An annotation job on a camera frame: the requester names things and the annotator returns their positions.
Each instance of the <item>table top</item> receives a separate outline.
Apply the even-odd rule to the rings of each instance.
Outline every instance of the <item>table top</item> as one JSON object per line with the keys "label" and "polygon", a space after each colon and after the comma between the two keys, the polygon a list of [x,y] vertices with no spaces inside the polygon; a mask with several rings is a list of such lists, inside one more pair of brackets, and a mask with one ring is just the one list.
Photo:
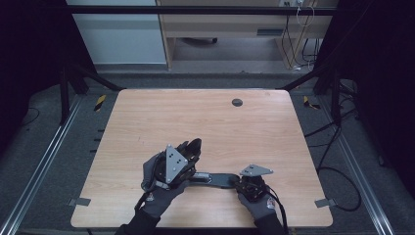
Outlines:
{"label": "table top", "polygon": [[[235,107],[232,100],[241,99]],[[329,226],[329,208],[290,95],[263,89],[127,89],[119,93],[76,206],[74,227],[119,227],[143,194],[143,163],[164,150],[202,139],[199,172],[236,173],[249,164],[284,205],[290,227]],[[188,187],[161,216],[158,227],[254,227],[233,189]]]}

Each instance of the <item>black glove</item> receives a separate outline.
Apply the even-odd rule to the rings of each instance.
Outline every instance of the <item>black glove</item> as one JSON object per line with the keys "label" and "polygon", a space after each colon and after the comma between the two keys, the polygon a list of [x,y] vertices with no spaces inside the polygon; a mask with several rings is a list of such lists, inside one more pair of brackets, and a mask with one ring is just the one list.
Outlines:
{"label": "black glove", "polygon": [[160,217],[168,206],[170,206],[171,201],[178,195],[184,192],[184,189],[189,186],[189,181],[186,180],[182,182],[176,189],[162,189],[157,187],[155,191],[150,193],[150,196],[147,197],[143,211],[149,214],[151,217],[158,218]]}
{"label": "black glove", "polygon": [[250,203],[242,193],[238,193],[238,199],[250,211],[254,220],[276,213],[275,200],[270,195],[264,195],[258,201]]}

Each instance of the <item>floor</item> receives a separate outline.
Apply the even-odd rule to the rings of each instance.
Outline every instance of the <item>floor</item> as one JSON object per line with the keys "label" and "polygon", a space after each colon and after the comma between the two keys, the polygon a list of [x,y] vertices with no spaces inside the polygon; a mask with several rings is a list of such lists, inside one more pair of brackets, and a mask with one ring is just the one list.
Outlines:
{"label": "floor", "polygon": [[[313,49],[312,43],[305,50]],[[282,87],[301,77],[301,70],[286,70],[272,39],[219,38],[209,40],[181,39],[178,41],[171,70],[130,70],[119,73],[102,70],[103,77],[128,88],[264,88]],[[85,229],[73,228],[70,218],[73,207],[68,200],[77,198],[98,148],[117,93],[87,80],[90,90],[85,96],[70,94],[77,104],[77,113],[69,129],[61,130],[59,87],[54,86],[34,95],[21,130],[0,160],[0,221],[11,219],[18,234],[87,234]],[[330,122],[329,95],[315,96],[315,79],[290,92],[304,133]],[[107,99],[100,112],[93,109],[100,95]],[[303,104],[320,105],[313,109]],[[351,111],[353,103],[344,100],[342,112]],[[60,148],[48,149],[57,131],[63,131]],[[335,126],[307,137],[311,157],[318,165],[335,133]],[[45,153],[52,161],[45,161]],[[39,163],[44,163],[43,172]],[[358,120],[350,113],[342,124],[341,135],[327,153],[324,166],[333,167],[357,185],[362,205],[356,211],[344,211],[358,203],[353,184],[332,170],[320,172],[320,181],[327,198],[335,199],[340,207],[331,207],[334,224],[328,228],[291,228],[292,234],[415,234],[415,202],[405,191],[393,169],[380,166],[377,152]],[[30,180],[34,173],[39,180]],[[34,186],[29,200],[21,195]],[[114,228],[92,229],[94,234],[112,234]]]}

